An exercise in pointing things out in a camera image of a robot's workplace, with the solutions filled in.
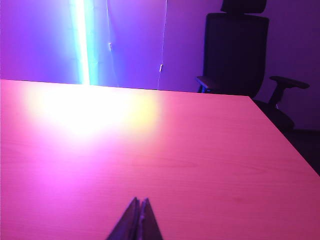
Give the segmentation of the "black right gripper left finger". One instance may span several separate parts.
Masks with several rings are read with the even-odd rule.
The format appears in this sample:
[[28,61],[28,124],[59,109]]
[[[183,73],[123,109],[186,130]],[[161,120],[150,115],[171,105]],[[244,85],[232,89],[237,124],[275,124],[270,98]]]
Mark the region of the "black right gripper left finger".
[[139,217],[140,200],[137,197],[134,197],[106,239],[135,240]]

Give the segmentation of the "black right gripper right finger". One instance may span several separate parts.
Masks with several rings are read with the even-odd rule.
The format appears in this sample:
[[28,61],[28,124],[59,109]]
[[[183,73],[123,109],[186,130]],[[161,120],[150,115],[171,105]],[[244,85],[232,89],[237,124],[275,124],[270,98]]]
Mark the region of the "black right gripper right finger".
[[144,199],[139,212],[136,230],[137,240],[163,240],[156,216],[148,198]]

